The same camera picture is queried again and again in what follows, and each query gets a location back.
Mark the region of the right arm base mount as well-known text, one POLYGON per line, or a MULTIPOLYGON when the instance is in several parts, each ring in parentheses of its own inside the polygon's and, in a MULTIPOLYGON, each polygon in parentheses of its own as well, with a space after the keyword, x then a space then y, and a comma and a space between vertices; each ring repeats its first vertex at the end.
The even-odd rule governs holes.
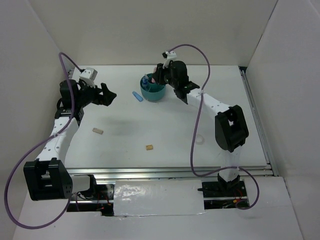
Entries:
POLYGON ((250 205, 243 180, 229 190, 223 189, 218 181, 203 181, 197 190, 203 195, 205 210, 234 209, 236 204, 239 208, 248 208, 250 205))

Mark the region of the blue eraser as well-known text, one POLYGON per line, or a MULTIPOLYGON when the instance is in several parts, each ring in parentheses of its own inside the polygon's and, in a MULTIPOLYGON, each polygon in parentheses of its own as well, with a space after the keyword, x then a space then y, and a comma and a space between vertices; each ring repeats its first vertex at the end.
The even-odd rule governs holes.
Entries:
POLYGON ((132 92, 132 95, 139 101, 142 102, 144 100, 144 98, 142 96, 140 96, 136 91, 132 92))

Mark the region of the clear glue bottle blue cap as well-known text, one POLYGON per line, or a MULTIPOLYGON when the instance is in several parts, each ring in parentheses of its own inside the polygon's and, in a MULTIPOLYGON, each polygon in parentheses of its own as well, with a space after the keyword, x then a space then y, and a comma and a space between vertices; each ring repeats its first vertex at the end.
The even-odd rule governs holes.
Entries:
POLYGON ((142 79, 141 79, 141 87, 144 89, 144 90, 147 90, 148 88, 148 85, 149 85, 149 77, 147 74, 145 74, 142 79))

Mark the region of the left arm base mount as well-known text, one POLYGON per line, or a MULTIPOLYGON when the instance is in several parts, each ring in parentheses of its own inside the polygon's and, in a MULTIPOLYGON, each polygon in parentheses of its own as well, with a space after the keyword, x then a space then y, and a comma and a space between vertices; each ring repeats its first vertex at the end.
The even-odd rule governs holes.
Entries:
POLYGON ((114 184, 93 184, 88 190, 78 191, 72 196, 67 212, 93 212, 113 217, 114 188, 114 184))

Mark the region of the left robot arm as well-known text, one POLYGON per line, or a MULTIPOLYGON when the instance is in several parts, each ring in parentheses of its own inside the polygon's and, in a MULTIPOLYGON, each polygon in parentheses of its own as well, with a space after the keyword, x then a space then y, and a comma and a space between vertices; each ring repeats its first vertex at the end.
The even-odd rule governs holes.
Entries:
POLYGON ((23 166, 28 192, 33 201, 68 199, 81 192, 88 200, 97 197, 99 187, 89 176, 72 178, 64 166, 73 136, 78 131, 84 116, 84 107, 109 106, 116 98, 105 83, 90 87, 83 80, 64 80, 59 84, 61 94, 54 115, 50 139, 34 161, 23 166))

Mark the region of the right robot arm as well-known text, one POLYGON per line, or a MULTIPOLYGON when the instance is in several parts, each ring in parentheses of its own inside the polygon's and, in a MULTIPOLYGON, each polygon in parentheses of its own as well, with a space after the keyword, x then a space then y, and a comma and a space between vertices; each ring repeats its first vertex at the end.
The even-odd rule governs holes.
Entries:
POLYGON ((223 196, 230 196, 240 182, 240 155, 249 136, 242 108, 239 105, 230 106, 204 93, 200 86, 189 80, 183 61, 157 64, 152 79, 158 85, 171 86, 178 99, 196 107, 199 114, 207 113, 213 120, 215 141, 223 151, 223 165, 217 175, 218 190, 223 196))

